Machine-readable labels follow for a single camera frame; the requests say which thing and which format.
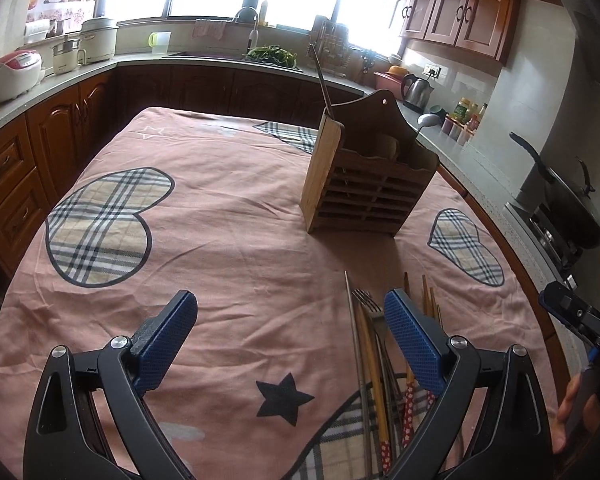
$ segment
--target black star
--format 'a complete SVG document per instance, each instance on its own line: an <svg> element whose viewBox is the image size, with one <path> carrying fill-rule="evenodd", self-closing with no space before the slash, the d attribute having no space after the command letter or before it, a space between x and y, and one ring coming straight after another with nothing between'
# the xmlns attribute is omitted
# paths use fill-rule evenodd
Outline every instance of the black star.
<svg viewBox="0 0 600 480"><path fill-rule="evenodd" d="M313 400L314 396L296 390L293 375L288 374L280 384L256 381L264 402L257 416L279 415L292 426L298 421L298 407Z"/></svg>

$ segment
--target leafy green vegetable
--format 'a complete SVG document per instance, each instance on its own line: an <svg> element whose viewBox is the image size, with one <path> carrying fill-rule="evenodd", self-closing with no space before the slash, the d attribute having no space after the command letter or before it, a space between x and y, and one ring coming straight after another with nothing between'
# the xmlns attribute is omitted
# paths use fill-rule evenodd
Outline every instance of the leafy green vegetable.
<svg viewBox="0 0 600 480"><path fill-rule="evenodd" d="M257 63L267 63L284 68L296 68L296 54L284 50L277 45L259 46L252 48L246 56L249 61Z"/></svg>

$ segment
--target power outlet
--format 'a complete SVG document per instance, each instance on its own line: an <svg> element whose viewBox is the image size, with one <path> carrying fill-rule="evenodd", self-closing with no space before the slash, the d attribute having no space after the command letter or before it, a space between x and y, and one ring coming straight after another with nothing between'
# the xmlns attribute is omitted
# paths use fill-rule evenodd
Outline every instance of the power outlet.
<svg viewBox="0 0 600 480"><path fill-rule="evenodd" d="M435 65L425 65L424 71L422 72L424 75L431 76L433 79L438 79L440 76L440 67Z"/></svg>

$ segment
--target human hand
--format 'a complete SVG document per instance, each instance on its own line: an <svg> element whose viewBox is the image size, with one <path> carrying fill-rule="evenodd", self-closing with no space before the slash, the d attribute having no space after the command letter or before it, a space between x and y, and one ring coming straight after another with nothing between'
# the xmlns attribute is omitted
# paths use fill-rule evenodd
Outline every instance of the human hand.
<svg viewBox="0 0 600 480"><path fill-rule="evenodd" d="M562 452L567 444L567 436L564 427L569 415L571 415L573 403L578 395L581 377L582 375L578 374L567 386L567 393L564 396L560 408L558 408L555 421L551 426L551 443L554 454ZM589 397L589 400L587 400L587 403L582 410L582 421L589 433L595 433L600 425L600 401L595 394Z"/></svg>

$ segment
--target faucet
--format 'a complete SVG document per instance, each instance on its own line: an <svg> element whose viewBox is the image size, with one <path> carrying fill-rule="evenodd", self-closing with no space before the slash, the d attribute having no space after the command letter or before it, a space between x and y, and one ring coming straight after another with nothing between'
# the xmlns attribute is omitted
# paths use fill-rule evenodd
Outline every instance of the faucet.
<svg viewBox="0 0 600 480"><path fill-rule="evenodd" d="M258 23L260 22L260 15L258 14L258 11L256 9L254 9L253 7L243 7L238 12L235 13L235 17L234 17L234 19L232 19L232 23L238 22L238 17L240 16L240 13L245 9L251 9L256 14L256 21L253 24L253 30L249 34L249 43L247 44L247 54L248 54L252 48L256 48L258 46Z"/></svg>

